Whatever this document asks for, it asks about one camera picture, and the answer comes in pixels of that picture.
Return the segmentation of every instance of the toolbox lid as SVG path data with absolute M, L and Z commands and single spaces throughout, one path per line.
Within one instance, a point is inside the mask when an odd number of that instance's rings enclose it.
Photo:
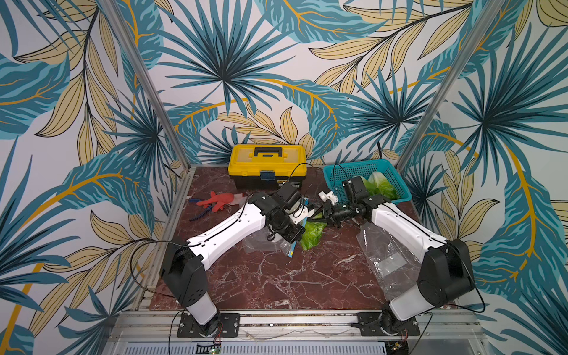
M 260 176 L 260 172 L 274 172 L 275 176 L 290 176 L 298 164 L 306 162 L 306 151 L 301 145 L 238 144 L 233 148 L 229 175 Z M 306 176 L 307 165 L 302 164 L 294 176 Z

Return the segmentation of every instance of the red plush toy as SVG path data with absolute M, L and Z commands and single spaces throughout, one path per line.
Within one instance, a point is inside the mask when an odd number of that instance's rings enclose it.
M 243 194 L 215 194 L 214 191 L 211 192 L 211 198 L 205 201 L 199 201 L 197 206 L 203 206 L 203 208 L 208 208 L 210 204 L 215 204 L 211 211 L 217 212 L 223 210 L 223 206 L 226 204 L 240 204 Z

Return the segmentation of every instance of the leaf pattern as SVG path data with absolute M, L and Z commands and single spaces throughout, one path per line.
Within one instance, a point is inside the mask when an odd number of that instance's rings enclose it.
M 365 22 L 361 16 L 343 11 L 334 0 L 256 2 L 272 26 L 301 43 L 338 43 L 365 37 L 381 27 L 381 24 Z

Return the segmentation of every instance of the clear plastic bag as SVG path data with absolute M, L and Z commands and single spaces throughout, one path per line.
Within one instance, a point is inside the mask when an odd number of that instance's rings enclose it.
M 390 233 L 366 222 L 357 240 L 387 300 L 395 299 L 416 284 L 420 262 Z
M 266 237 L 270 235 L 268 227 L 249 234 L 245 239 L 243 239 L 245 253 L 250 254 L 255 250 L 261 252 L 277 252 L 279 250 L 284 253 L 284 255 L 290 254 L 290 249 L 292 245 L 286 240 L 280 238 L 279 240 L 270 241 Z

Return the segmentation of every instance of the wall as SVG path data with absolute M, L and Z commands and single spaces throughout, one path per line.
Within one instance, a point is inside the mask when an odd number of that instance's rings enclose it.
M 131 26 L 161 28 L 153 2 L 122 5 Z M 181 164 L 96 2 L 0 15 L 0 354 L 96 354 L 138 290 L 131 256 L 139 281 L 151 264 L 155 244 L 135 249 L 162 237 Z
M 150 74 L 189 160 L 302 144 L 329 164 L 376 158 L 379 141 L 398 159 L 485 1 L 393 3 L 171 0 Z
M 568 3 L 518 3 L 514 28 L 481 43 L 488 57 L 474 55 L 453 85 L 405 179 L 422 221 L 468 244 L 494 352 L 566 354 Z M 461 301 L 481 309 L 476 293 Z

